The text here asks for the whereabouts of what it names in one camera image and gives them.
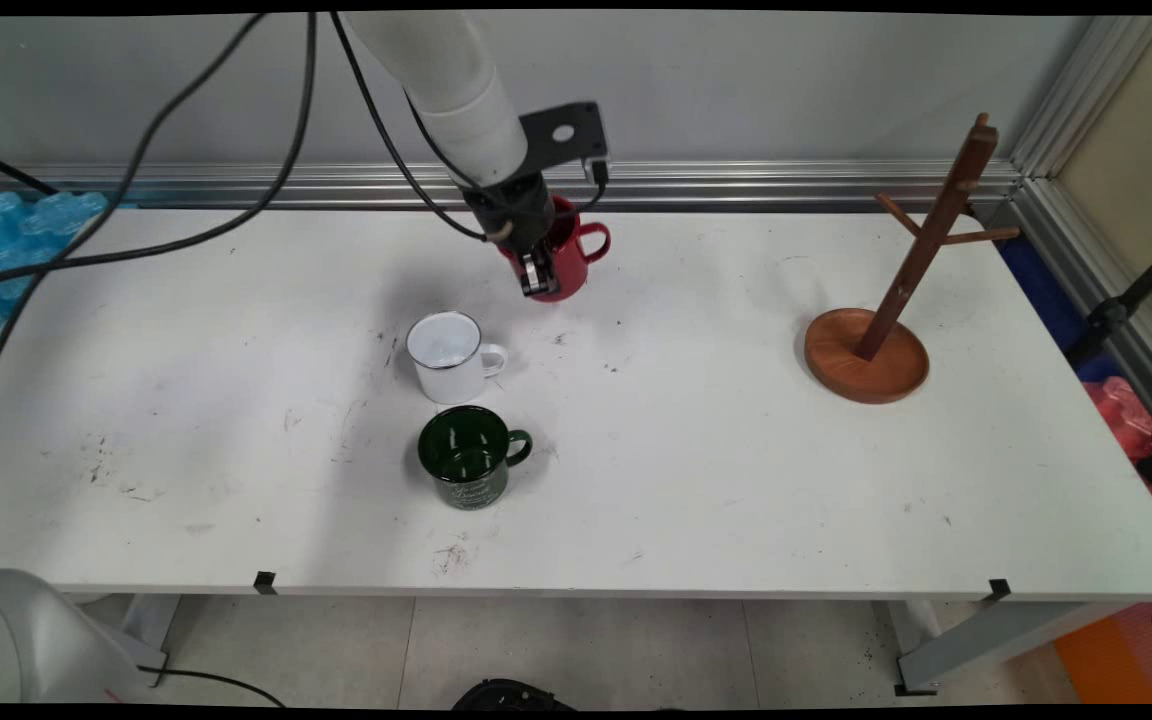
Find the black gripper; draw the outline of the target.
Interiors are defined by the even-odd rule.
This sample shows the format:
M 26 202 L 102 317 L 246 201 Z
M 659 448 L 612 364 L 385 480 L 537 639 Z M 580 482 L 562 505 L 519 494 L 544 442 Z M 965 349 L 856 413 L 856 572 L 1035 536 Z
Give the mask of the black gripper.
M 561 283 L 548 247 L 556 209 L 543 173 L 486 187 L 461 179 L 460 191 L 482 227 L 472 237 L 518 256 L 518 281 L 526 300 L 558 301 Z

